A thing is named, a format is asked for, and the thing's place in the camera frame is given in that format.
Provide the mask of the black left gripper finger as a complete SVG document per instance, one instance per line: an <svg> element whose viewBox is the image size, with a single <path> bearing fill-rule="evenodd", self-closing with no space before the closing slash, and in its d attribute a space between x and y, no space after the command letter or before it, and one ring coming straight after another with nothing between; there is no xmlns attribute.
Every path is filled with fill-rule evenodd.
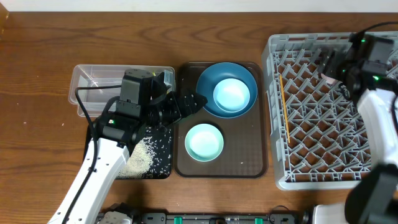
<svg viewBox="0 0 398 224"><path fill-rule="evenodd" d="M198 94L196 91L190 89L190 88L184 88L180 91L179 98L183 102L196 102Z"/></svg>
<svg viewBox="0 0 398 224"><path fill-rule="evenodd" d="M178 107L182 118L200 111L208 100L205 96L184 96L178 100Z"/></svg>

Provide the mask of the pink cup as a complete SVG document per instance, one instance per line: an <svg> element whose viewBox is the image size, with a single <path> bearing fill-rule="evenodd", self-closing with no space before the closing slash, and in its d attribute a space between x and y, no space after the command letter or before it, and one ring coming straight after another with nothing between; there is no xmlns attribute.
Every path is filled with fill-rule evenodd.
<svg viewBox="0 0 398 224"><path fill-rule="evenodd" d="M323 73L321 74L321 77L327 82L327 84L334 85L335 83L338 83L338 80L328 77Z"/></svg>

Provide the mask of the light blue bowl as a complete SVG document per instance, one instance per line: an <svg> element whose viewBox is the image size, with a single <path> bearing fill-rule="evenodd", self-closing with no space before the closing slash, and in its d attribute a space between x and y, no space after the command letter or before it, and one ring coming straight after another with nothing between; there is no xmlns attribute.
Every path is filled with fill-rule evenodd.
<svg viewBox="0 0 398 224"><path fill-rule="evenodd" d="M250 96L248 86L235 78L220 81L213 91L216 106L227 113L237 113L245 109Z"/></svg>

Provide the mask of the green bowl with rice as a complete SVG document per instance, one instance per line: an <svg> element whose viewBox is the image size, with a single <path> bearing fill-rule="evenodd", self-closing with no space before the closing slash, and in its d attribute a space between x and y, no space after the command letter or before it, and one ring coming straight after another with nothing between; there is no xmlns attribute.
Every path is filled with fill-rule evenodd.
<svg viewBox="0 0 398 224"><path fill-rule="evenodd" d="M184 144L186 152L192 159L209 162L222 153L224 137L217 127L202 123L188 131Z"/></svg>

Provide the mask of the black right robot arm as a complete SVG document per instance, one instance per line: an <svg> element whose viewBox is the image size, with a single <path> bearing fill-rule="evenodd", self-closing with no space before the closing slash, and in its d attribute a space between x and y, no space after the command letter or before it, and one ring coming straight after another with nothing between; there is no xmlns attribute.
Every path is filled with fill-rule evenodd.
<svg viewBox="0 0 398 224"><path fill-rule="evenodd" d="M387 76L394 41L361 31L348 51L332 51L320 73L345 87L363 119L371 171L343 203L317 205L312 223L397 223L397 80Z"/></svg>

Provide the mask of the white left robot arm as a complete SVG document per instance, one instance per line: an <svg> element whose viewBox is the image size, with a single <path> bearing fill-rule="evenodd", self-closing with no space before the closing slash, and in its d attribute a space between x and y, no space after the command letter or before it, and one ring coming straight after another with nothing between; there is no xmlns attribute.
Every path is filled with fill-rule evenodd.
<svg viewBox="0 0 398 224"><path fill-rule="evenodd" d="M130 68L118 85L120 93L108 100L99 117L91 119L83 110L91 139L80 170L50 223L94 223L146 129L168 128L206 105L206 97L194 90L169 90L165 78L165 73L155 76Z"/></svg>

